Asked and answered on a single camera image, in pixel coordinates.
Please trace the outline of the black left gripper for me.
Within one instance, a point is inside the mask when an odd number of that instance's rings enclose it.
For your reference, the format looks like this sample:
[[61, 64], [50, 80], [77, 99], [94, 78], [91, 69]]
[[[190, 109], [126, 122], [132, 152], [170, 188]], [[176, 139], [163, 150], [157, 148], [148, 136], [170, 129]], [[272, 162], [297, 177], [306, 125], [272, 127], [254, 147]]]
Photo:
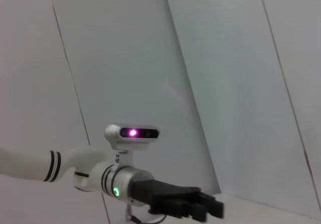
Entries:
[[207, 214], [223, 219], [224, 203], [203, 193], [198, 187], [182, 187], [157, 180], [133, 181], [131, 197], [150, 206], [151, 214], [192, 217], [206, 222]]

